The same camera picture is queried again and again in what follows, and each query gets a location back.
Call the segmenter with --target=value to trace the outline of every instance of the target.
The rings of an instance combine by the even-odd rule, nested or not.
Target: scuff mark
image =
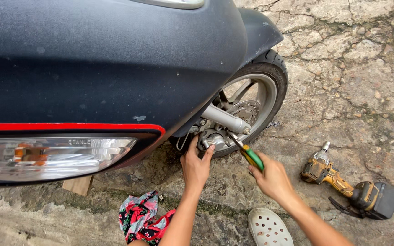
[[[141,120],[145,120],[145,118],[146,118],[145,115],[143,115],[143,116],[133,116],[133,119],[137,120],[138,122],[141,121]]]

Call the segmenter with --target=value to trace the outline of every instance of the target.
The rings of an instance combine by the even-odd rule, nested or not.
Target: hand
[[[287,202],[296,196],[290,179],[285,172],[284,165],[278,161],[270,160],[265,154],[255,151],[264,164],[262,173],[258,168],[249,166],[261,191],[276,200],[279,204]]]
[[[201,192],[203,186],[209,177],[209,165],[211,164],[212,154],[215,145],[211,145],[205,152],[203,159],[200,159],[197,149],[198,135],[195,136],[189,144],[186,154],[180,157],[180,163],[183,168],[183,179],[185,180],[185,189]]]

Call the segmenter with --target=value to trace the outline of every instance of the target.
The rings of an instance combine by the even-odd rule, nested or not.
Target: cracked pavement
[[[297,193],[356,245],[393,245],[394,215],[360,220],[327,199],[347,201],[327,184],[299,180],[309,156],[331,142],[331,161],[350,184],[394,186],[394,0],[235,0],[267,15],[284,34],[288,93],[273,124],[252,148],[284,163]],[[158,215],[183,191],[179,153],[165,142],[137,165],[95,176],[87,197],[62,183],[0,189],[0,245],[125,244],[117,211],[129,194],[157,190]],[[263,195],[236,151],[212,161],[197,209],[192,245],[254,245],[247,213],[278,213],[295,245],[310,245],[294,220]]]

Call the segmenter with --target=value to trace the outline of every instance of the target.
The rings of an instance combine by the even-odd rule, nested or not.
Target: brake disc
[[[233,105],[232,108],[226,110],[226,112],[244,120],[249,123],[250,126],[253,126],[258,119],[260,109],[261,105],[257,101],[246,100]]]

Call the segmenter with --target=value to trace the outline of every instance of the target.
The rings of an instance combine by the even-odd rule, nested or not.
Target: wooden block
[[[63,186],[65,190],[80,194],[82,196],[87,196],[89,189],[92,185],[92,180],[94,176],[86,176],[78,179],[70,179],[63,181]]]

